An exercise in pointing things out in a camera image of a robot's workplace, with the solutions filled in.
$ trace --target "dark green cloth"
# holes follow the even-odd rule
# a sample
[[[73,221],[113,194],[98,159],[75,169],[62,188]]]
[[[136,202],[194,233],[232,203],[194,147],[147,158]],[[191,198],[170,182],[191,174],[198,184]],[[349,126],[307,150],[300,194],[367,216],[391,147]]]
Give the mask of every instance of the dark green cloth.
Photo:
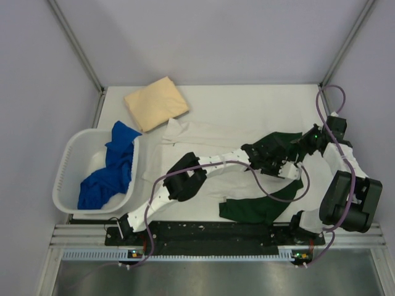
[[[303,188],[302,180],[295,180],[272,195],[279,199],[292,200],[300,188]],[[269,197],[227,199],[226,202],[220,203],[220,217],[240,223],[270,225],[285,211],[288,205],[289,203],[277,202]]]
[[[285,154],[291,159],[301,162],[306,156],[306,152],[297,145],[297,140],[302,133],[279,133],[268,134],[259,140],[260,144],[272,147],[282,147]],[[303,188],[301,180],[293,181],[290,185],[273,193],[272,195],[279,199],[292,200],[296,192]],[[269,197],[258,199],[227,199],[226,202],[220,203],[220,217],[241,223],[265,223],[270,225],[280,216],[289,203],[277,202]]]

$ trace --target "metal floor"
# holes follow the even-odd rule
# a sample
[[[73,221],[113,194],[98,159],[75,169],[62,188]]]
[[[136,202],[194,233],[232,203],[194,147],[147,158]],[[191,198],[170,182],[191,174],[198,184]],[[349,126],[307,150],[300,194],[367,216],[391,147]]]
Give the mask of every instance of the metal floor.
[[[63,262],[53,296],[384,295],[369,250],[332,250],[309,269],[288,262],[152,262],[130,271],[112,265],[67,289],[101,264]]]

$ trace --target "robotic arm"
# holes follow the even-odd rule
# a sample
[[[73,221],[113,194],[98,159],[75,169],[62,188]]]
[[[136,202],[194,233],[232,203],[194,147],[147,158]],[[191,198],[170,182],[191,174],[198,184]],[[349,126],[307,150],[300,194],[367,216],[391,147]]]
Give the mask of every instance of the robotic arm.
[[[360,169],[352,155],[351,144],[343,140],[346,120],[329,116],[326,123],[340,143],[356,175],[354,196],[350,197],[353,203],[341,227],[348,231],[366,232],[372,223],[382,185],[379,181],[368,178]],[[351,173],[326,130],[314,125],[306,134],[291,142],[283,142],[276,133],[272,133],[254,144],[245,144],[227,154],[197,157],[190,152],[184,155],[168,171],[163,186],[154,194],[151,204],[147,201],[137,210],[121,217],[121,233],[127,236],[131,232],[144,231],[144,216],[149,224],[155,213],[165,210],[175,202],[184,202],[194,197],[207,178],[231,171],[244,171],[246,168],[239,165],[240,162],[266,175],[299,179],[301,168],[297,164],[306,154],[312,155],[316,150],[320,151],[330,165],[334,178],[323,198],[319,213],[299,212],[294,216],[293,224],[296,221],[296,227],[303,231],[321,232],[322,223],[335,224],[343,215],[349,198]]]

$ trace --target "plastic basket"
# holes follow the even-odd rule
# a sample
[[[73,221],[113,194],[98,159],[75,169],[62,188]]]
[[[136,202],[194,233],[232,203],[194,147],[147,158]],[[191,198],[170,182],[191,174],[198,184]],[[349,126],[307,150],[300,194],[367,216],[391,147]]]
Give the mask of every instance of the plastic basket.
[[[85,129],[74,135],[67,143],[57,172],[52,199],[55,206],[69,214],[104,214],[111,213],[130,199],[135,187],[139,142],[136,138],[131,166],[131,181],[126,194],[111,197],[100,210],[77,209],[80,184],[94,171],[106,166],[106,143],[111,141],[111,131]]]

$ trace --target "gray wall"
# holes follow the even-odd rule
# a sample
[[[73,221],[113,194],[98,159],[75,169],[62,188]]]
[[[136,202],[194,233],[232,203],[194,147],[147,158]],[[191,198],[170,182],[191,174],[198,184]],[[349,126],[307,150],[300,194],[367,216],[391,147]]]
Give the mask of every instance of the gray wall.
[[[366,0],[58,0],[101,82],[320,82]]]
[[[0,40],[0,289],[33,295],[54,224],[65,219],[52,203],[54,175],[98,94],[45,1],[3,2]]]
[[[347,94],[341,115],[361,167],[381,180],[376,213],[395,255],[395,1],[381,0],[333,79]],[[339,94],[330,92],[334,105]]]

